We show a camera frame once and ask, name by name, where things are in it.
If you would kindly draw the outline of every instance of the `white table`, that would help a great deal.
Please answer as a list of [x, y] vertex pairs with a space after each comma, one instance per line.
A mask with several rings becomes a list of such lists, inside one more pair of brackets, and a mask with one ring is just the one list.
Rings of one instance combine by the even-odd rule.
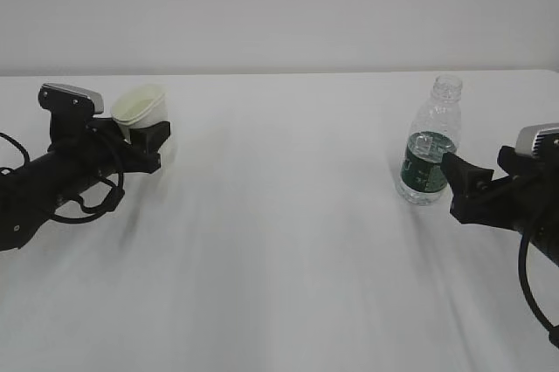
[[[557, 73], [457, 74], [470, 162], [496, 167], [522, 127], [559, 120]], [[0, 253], [0, 370], [557, 370], [521, 296], [518, 234], [458, 224], [448, 192], [421, 208], [393, 189], [436, 75], [0, 79], [0, 130], [35, 157], [45, 81], [106, 108], [161, 83], [176, 143], [164, 172], [127, 176], [114, 214]], [[537, 251], [529, 264], [559, 322], [559, 271]]]

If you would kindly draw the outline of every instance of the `white paper cup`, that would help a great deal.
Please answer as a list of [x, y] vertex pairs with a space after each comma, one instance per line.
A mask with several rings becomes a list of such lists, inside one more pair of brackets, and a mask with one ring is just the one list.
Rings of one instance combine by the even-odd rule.
[[134, 88], [113, 104], [111, 115], [124, 138], [130, 141], [130, 129], [150, 127], [167, 120], [165, 90], [157, 85]]

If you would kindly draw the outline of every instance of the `green bottle label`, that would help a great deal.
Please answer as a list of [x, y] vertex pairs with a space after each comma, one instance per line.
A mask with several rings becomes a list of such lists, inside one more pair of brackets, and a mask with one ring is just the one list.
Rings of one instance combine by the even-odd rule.
[[[421, 141], [424, 146], [414, 154], [412, 150], [418, 148], [416, 141]], [[400, 173], [404, 183], [421, 193], [437, 193], [444, 189], [447, 181], [440, 169], [440, 161], [446, 152], [454, 153], [456, 147], [442, 134], [422, 132], [410, 136]]]

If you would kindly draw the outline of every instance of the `cable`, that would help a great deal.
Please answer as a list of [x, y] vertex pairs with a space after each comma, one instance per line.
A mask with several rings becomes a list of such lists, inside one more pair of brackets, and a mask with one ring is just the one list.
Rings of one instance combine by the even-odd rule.
[[101, 181], [102, 183], [105, 183], [105, 184], [108, 184], [109, 186], [111, 186], [111, 191], [108, 192], [107, 196], [105, 197], [105, 199], [103, 199], [103, 202], [101, 204], [99, 204], [99, 205], [97, 205], [93, 208], [88, 208], [87, 206], [85, 206], [83, 198], [81, 196], [69, 197], [69, 200], [77, 202], [79, 204], [80, 208], [85, 213], [91, 213], [95, 210], [98, 210], [97, 213], [93, 213], [92, 215], [90, 215], [88, 217], [62, 217], [60, 215], [57, 215], [56, 213], [51, 213], [51, 212], [48, 212], [46, 210], [43, 210], [43, 209], [37, 207], [37, 209], [39, 209], [41, 212], [45, 213], [49, 217], [49, 219], [51, 219], [52, 221], [55, 221], [55, 222], [58, 222], [58, 223], [61, 223], [61, 224], [71, 224], [71, 225], [90, 223], [94, 220], [99, 219], [100, 217], [102, 217], [103, 215], [105, 215], [106, 213], [109, 212], [110, 199], [113, 200], [112, 206], [118, 205], [119, 199], [124, 194], [124, 189], [123, 189], [123, 187], [124, 187], [124, 167], [122, 166], [121, 158], [118, 156], [118, 154], [114, 150], [113, 145], [111, 145], [110, 141], [105, 137], [105, 135], [101, 131], [99, 131], [99, 130], [92, 131], [92, 134], [95, 137], [99, 138], [107, 146], [107, 149], [111, 153], [111, 156], [113, 157], [113, 161], [114, 161], [114, 166], [116, 167], [116, 174], [118, 176], [118, 184], [114, 185], [114, 183], [110, 182], [109, 180]]
[[[90, 133], [94, 137], [96, 137], [100, 141], [102, 141], [103, 144], [107, 147], [107, 149], [111, 153], [111, 156], [113, 157], [114, 165], [116, 167], [116, 174], [118, 176], [118, 184], [114, 184], [110, 180], [105, 179], [103, 177], [99, 177], [99, 176], [95, 177], [101, 183], [105, 183], [105, 184], [107, 184], [108, 186], [111, 187], [111, 191], [109, 191], [107, 193], [107, 196], [105, 197], [105, 199], [103, 199], [103, 202], [101, 202], [101, 204], [99, 204], [97, 206], [94, 206], [92, 208], [88, 208], [87, 206], [84, 205], [84, 201], [83, 201], [83, 198], [81, 196], [77, 196], [77, 197], [73, 196], [73, 197], [68, 198], [68, 200], [73, 200], [74, 202], [79, 203], [82, 210], [85, 208], [86, 209], [86, 210], [84, 210], [85, 213], [93, 213], [92, 215], [90, 215], [88, 217], [62, 217], [60, 215], [57, 215], [56, 213], [50, 212], [49, 210], [43, 209], [41, 207], [41, 205], [36, 203], [31, 196], [21, 196], [21, 194], [18, 192], [18, 190], [13, 189], [11, 186], [9, 186], [7, 184], [4, 184], [3, 187], [5, 187], [9, 191], [11, 191], [12, 193], [15, 193], [18, 196], [22, 197], [24, 200], [26, 200], [28, 203], [31, 204], [31, 207], [33, 209], [38, 210], [39, 212], [43, 213], [50, 220], [52, 220], [54, 222], [61, 223], [61, 224], [74, 224], [74, 225], [75, 224], [87, 224], [87, 223], [90, 223], [94, 220], [99, 219], [103, 215], [107, 214], [110, 210], [114, 210], [114, 207], [116, 207], [118, 205], [121, 197], [124, 195], [124, 189], [123, 189], [123, 187], [124, 187], [124, 167], [122, 165], [122, 160], [118, 156], [117, 152], [114, 150], [114, 147], [110, 143], [110, 140], [107, 139], [107, 137], [101, 131], [94, 130], [94, 131], [91, 131]], [[0, 137], [4, 138], [6, 141], [11, 143], [14, 147], [16, 147], [21, 152], [22, 156], [24, 157], [24, 165], [31, 161], [29, 153], [27, 152], [27, 150], [24, 148], [23, 145], [21, 145], [19, 142], [17, 142], [15, 139], [11, 138], [7, 134], [3, 134], [2, 132], [0, 132]], [[0, 168], [0, 175], [3, 176], [4, 173], [2, 171], [13, 172], [14, 170], [10, 169], [10, 168]]]
[[534, 235], [535, 222], [530, 223], [530, 226], [522, 233], [521, 246], [518, 251], [518, 279], [521, 282], [522, 293], [524, 293], [524, 298], [528, 303], [528, 306], [534, 313], [535, 318], [545, 327], [548, 332], [554, 331], [554, 326], [548, 317], [542, 312], [537, 302], [535, 301], [534, 295], [532, 294], [532, 289], [528, 283], [528, 274], [526, 272], [526, 258], [528, 256], [528, 246], [530, 244], [530, 239]]
[[9, 136], [8, 134], [3, 134], [2, 132], [0, 132], [0, 138], [5, 139], [9, 143], [11, 143], [19, 152], [21, 152], [21, 155], [24, 158], [24, 165], [31, 162], [31, 158], [29, 157], [29, 152], [27, 152], [27, 149], [25, 149], [24, 146], [21, 143], [16, 141], [14, 138]]

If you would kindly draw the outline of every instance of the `clear plastic bottle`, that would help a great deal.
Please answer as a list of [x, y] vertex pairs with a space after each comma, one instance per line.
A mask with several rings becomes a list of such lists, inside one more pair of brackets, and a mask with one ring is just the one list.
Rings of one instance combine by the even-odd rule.
[[462, 81], [441, 75], [435, 81], [431, 98], [421, 106], [411, 123], [404, 163], [396, 189], [414, 204], [438, 200], [447, 181], [440, 169], [443, 154], [455, 153], [460, 142], [462, 117], [459, 100]]

